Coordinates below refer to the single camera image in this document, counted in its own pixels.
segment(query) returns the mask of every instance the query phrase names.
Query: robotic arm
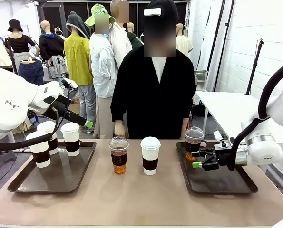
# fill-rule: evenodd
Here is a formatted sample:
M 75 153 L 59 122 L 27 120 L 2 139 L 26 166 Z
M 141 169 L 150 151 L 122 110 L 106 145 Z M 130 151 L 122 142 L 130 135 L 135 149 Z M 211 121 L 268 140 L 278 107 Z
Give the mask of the robotic arm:
M 69 79 L 63 82 L 77 89 L 77 84 Z M 70 102 L 63 95 L 59 82 L 52 81 L 37 86 L 27 82 L 24 78 L 0 68 L 0 139 L 18 127 L 26 118 L 27 112 L 36 115 L 44 115 L 56 120 L 58 116 L 64 116 L 72 122 L 91 127 L 92 122 L 80 117 L 68 110 Z M 27 140 L 18 143 L 0 143 L 0 150 L 13 150 L 44 142 L 51 138 L 52 134 L 42 136 L 40 139 Z
M 232 146 L 220 148 L 215 145 L 213 150 L 201 150 L 198 156 L 204 157 L 203 162 L 194 162 L 194 168 L 215 170 L 221 165 L 227 165 L 233 171 L 236 165 L 264 165 L 281 161 L 283 151 L 269 130 L 266 121 L 272 118 L 283 126 L 283 91 L 278 97 L 269 98 L 275 86 L 283 78 L 281 67 L 266 84 L 259 101 L 258 112 L 248 121 L 241 122 L 242 132 L 235 138 Z M 245 138 L 246 147 L 239 144 Z

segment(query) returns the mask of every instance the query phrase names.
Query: green bucket hat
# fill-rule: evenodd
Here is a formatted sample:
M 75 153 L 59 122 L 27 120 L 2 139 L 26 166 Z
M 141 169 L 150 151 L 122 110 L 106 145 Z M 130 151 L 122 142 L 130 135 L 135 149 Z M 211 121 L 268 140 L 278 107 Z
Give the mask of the green bucket hat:
M 91 9 L 91 13 L 92 16 L 90 16 L 85 22 L 84 24 L 89 27 L 89 28 L 93 28 L 94 24 L 95 24 L 95 15 L 100 15 L 100 14 L 108 14 L 107 10 L 104 8 L 103 5 L 96 3 L 92 9 Z M 114 24 L 114 22 L 116 21 L 115 18 L 113 18 L 112 16 L 108 16 L 108 20 L 110 24 Z

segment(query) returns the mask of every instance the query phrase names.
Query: yellow shirt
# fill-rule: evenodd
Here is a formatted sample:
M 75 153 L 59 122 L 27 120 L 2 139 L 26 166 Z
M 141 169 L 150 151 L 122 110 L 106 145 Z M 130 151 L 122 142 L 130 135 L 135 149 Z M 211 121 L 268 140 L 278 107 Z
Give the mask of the yellow shirt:
M 88 68 L 89 40 L 72 33 L 64 41 L 64 50 L 69 78 L 80 86 L 93 83 L 93 76 Z

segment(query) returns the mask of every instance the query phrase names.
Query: white table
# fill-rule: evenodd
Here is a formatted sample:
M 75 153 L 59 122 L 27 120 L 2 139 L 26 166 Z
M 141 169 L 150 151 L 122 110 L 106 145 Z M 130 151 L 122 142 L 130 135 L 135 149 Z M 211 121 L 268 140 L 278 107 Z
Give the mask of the white table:
M 253 113 L 257 112 L 259 103 L 257 99 L 244 93 L 199 91 L 196 94 L 206 107 L 203 131 L 205 132 L 209 112 L 228 138 L 235 138 L 242 131 L 241 122 L 247 120 Z M 283 144 L 283 127 L 271 118 L 267 121 L 276 142 Z

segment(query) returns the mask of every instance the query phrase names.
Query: black cap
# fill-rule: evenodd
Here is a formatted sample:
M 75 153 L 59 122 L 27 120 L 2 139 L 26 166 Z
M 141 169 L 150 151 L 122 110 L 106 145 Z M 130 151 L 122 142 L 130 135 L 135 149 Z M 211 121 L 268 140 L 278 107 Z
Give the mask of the black cap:
M 144 16 L 145 36 L 160 37 L 169 33 L 175 34 L 178 12 L 172 0 L 152 0 L 147 9 L 160 8 L 160 16 Z
M 12 20 L 9 21 L 9 29 L 8 29 L 8 31 L 12 32 L 13 29 L 17 29 L 20 32 L 23 31 L 22 28 L 21 28 L 21 23 L 18 20 L 12 19 Z

